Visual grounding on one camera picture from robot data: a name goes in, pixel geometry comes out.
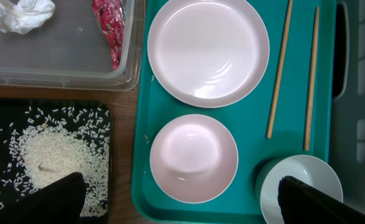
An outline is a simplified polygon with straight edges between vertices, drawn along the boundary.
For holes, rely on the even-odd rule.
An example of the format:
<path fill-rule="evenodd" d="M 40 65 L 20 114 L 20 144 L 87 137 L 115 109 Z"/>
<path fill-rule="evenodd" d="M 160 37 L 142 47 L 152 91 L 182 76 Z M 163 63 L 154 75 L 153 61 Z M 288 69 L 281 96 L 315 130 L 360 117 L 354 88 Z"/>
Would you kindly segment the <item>grey bowl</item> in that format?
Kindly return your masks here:
<path fill-rule="evenodd" d="M 321 159 L 309 155 L 276 158 L 266 163 L 255 181 L 255 195 L 267 223 L 283 223 L 278 205 L 278 185 L 285 176 L 292 176 L 324 194 L 343 201 L 343 189 L 336 172 Z"/>

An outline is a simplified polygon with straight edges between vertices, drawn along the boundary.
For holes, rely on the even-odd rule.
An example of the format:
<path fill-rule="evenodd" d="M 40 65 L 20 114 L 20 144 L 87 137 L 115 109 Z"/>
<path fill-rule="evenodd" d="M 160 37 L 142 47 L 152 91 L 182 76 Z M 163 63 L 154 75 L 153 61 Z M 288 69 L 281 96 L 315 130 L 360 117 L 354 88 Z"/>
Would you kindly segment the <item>red snack wrapper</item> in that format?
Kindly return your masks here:
<path fill-rule="evenodd" d="M 107 41 L 113 70 L 119 67 L 123 44 L 124 11 L 121 0 L 91 0 L 95 20 Z"/>

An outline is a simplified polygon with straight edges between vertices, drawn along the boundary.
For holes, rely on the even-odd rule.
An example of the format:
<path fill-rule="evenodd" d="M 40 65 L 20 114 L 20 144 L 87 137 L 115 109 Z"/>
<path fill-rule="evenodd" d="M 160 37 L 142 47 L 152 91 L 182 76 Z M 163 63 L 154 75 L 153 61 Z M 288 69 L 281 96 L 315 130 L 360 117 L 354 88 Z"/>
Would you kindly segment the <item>clear plastic wrap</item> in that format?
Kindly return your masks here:
<path fill-rule="evenodd" d="M 17 3 L 0 0 L 0 31 L 27 34 L 48 21 L 54 11 L 55 4 L 51 0 L 19 0 Z"/>

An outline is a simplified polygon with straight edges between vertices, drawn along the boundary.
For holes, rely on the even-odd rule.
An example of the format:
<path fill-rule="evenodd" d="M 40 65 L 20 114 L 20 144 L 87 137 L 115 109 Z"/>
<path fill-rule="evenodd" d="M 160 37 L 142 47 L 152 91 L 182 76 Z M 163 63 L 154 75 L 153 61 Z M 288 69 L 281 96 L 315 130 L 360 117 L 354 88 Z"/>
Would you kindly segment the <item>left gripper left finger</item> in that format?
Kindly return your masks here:
<path fill-rule="evenodd" d="M 85 203 L 83 175 L 74 172 L 0 213 L 0 223 L 78 223 Z"/>

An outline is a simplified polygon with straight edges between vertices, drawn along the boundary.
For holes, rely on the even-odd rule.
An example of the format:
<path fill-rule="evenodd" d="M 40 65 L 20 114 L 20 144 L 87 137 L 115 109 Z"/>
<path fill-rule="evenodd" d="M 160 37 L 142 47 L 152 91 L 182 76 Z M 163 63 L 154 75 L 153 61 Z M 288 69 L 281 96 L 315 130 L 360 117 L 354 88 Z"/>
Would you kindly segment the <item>large white plate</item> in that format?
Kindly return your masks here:
<path fill-rule="evenodd" d="M 167 1 L 148 32 L 150 67 L 173 97 L 220 108 L 250 94 L 265 75 L 270 41 L 247 1 Z"/>

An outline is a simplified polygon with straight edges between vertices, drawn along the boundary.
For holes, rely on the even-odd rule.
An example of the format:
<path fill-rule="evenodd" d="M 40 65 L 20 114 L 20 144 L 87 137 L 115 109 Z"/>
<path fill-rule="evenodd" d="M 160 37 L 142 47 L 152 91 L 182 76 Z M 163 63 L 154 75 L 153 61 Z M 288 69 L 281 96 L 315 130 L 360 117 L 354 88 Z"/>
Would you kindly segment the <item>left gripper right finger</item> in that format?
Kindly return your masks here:
<path fill-rule="evenodd" d="M 285 224 L 365 224 L 365 215 L 308 184 L 285 176 L 278 185 Z"/>

